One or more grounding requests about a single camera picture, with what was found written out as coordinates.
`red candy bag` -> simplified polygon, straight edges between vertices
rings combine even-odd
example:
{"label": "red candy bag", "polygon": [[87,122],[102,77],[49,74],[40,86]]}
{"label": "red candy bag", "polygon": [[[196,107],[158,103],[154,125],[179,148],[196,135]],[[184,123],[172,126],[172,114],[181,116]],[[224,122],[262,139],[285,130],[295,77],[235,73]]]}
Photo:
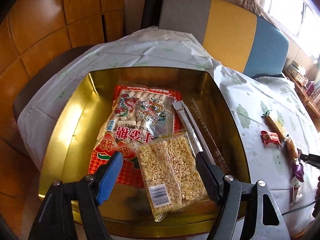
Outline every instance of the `red candy bag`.
{"label": "red candy bag", "polygon": [[275,143],[281,145],[279,137],[275,132],[261,131],[261,138],[265,145],[268,143]]}

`white tablecloth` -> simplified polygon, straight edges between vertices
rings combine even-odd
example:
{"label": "white tablecloth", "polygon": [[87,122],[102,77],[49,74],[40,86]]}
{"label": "white tablecloth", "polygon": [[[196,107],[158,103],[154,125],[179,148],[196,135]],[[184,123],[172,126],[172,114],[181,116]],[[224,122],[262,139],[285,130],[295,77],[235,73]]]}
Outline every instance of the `white tablecloth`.
{"label": "white tablecloth", "polygon": [[[289,210],[290,163],[281,146],[264,146],[261,130],[270,130],[261,117],[266,109],[277,112],[298,148],[319,153],[319,138],[294,85],[287,79],[253,80],[223,67],[191,34],[156,27],[140,30],[118,41],[99,44],[55,74],[30,100],[18,118],[18,127],[30,156],[41,168],[51,133],[73,91],[90,71],[134,66],[167,66],[207,71],[220,88],[238,127],[251,182],[263,179],[272,190],[281,212]],[[310,203],[319,171],[304,165],[304,198],[293,208]],[[310,221],[312,206],[284,217],[294,234]]]}

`yellow cushion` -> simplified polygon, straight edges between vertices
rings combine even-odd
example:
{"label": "yellow cushion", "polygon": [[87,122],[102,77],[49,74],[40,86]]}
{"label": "yellow cushion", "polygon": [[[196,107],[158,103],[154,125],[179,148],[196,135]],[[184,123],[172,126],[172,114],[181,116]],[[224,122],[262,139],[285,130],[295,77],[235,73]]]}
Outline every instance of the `yellow cushion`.
{"label": "yellow cushion", "polygon": [[255,14],[228,2],[212,0],[203,47],[224,66],[243,72],[256,26]]}

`metal screw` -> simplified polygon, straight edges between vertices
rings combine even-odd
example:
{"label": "metal screw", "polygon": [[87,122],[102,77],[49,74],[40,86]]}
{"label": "metal screw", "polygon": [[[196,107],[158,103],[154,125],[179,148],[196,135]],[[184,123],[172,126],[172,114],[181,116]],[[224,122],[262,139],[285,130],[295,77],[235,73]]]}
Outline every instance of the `metal screw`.
{"label": "metal screw", "polygon": [[52,185],[54,185],[54,186],[59,186],[60,183],[61,183],[61,180],[56,179],[56,180],[52,183]]}
{"label": "metal screw", "polygon": [[91,181],[91,180],[93,180],[94,176],[89,174],[89,175],[85,176],[84,178],[86,181]]}
{"label": "metal screw", "polygon": [[224,176],[224,179],[226,180],[226,181],[233,181],[233,176],[232,175],[226,175],[226,176]]}
{"label": "metal screw", "polygon": [[263,181],[263,180],[259,180],[258,181],[258,184],[261,186],[261,187],[264,187],[266,185],[266,183]]}

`barcode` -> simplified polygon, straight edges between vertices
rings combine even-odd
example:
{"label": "barcode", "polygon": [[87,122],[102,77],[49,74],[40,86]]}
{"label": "barcode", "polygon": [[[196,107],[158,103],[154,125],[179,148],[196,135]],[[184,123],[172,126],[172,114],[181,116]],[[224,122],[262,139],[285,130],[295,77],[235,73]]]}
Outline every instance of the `barcode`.
{"label": "barcode", "polygon": [[171,204],[165,184],[149,187],[150,196],[155,208]]}

